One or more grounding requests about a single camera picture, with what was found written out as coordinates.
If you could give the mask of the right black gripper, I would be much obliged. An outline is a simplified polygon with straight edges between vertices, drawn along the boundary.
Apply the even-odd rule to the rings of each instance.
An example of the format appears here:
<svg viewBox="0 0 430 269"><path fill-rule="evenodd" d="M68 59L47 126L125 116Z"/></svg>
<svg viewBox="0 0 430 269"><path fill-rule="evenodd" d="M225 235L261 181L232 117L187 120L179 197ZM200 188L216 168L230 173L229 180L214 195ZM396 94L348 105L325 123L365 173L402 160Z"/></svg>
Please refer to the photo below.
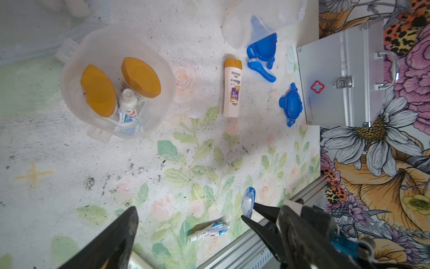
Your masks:
<svg viewBox="0 0 430 269"><path fill-rule="evenodd" d="M352 241L341 235L340 227L335 222L334 217L326 213L323 209L317 206L304 206L291 201L285 205L289 206L295 213L307 221L325 239L329 240L339 253L357 266L356 269L375 268L372 264L374 257L372 244ZM277 222L281 210L280 207L265 206L258 203L254 204L253 209L272 223ZM272 232L246 216L242 215L241 219L260 237L278 262L287 262L282 238L279 233Z"/></svg>

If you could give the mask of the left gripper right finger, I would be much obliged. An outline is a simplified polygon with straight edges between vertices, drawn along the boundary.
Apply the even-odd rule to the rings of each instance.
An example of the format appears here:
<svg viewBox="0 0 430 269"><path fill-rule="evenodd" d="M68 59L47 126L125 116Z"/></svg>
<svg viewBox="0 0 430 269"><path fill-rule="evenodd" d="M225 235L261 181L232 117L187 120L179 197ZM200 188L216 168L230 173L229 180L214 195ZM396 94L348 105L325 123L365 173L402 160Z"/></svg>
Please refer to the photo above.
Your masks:
<svg viewBox="0 0 430 269"><path fill-rule="evenodd" d="M277 219L289 269L355 269L357 266L339 253L307 221L283 205Z"/></svg>

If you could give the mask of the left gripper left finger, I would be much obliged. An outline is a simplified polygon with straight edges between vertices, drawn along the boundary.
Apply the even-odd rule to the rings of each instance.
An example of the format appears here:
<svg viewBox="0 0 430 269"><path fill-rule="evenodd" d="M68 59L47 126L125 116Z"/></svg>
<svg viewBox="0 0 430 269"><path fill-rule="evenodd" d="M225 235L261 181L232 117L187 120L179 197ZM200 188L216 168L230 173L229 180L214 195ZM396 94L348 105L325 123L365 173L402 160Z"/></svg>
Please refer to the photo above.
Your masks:
<svg viewBox="0 0 430 269"><path fill-rule="evenodd" d="M60 268L126 269L138 223L137 209L131 206Z"/></svg>

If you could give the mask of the blue toothbrush case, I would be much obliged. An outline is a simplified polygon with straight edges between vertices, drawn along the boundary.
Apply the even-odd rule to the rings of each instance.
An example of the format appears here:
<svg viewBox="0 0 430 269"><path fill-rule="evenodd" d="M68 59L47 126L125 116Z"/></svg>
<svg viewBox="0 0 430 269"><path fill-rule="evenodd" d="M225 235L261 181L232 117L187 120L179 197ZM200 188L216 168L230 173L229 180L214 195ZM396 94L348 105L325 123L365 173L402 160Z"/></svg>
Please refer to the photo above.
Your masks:
<svg viewBox="0 0 430 269"><path fill-rule="evenodd" d="M247 218L252 218L252 213L255 204L256 191L253 187L248 187L243 195L241 202L242 215Z"/></svg>
<svg viewBox="0 0 430 269"><path fill-rule="evenodd" d="M258 58L252 58L248 60L248 67L260 74L267 81L274 83L277 78L271 73L271 71L265 66L265 63Z"/></svg>

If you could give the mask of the blue lid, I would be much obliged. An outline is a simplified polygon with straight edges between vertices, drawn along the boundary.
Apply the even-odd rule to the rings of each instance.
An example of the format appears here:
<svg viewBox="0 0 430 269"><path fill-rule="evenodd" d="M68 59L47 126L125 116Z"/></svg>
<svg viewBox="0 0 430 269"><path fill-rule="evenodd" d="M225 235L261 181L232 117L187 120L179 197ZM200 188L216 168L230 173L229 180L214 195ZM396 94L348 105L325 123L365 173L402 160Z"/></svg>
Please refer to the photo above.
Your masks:
<svg viewBox="0 0 430 269"><path fill-rule="evenodd" d="M284 114L286 115L287 126L292 127L303 111L300 94L294 82L290 84L290 88L286 92L285 96L280 98L279 106L283 109Z"/></svg>
<svg viewBox="0 0 430 269"><path fill-rule="evenodd" d="M275 62L276 44L277 34L273 33L249 45L246 49L247 56L250 59L258 58L267 64L268 69L272 69Z"/></svg>

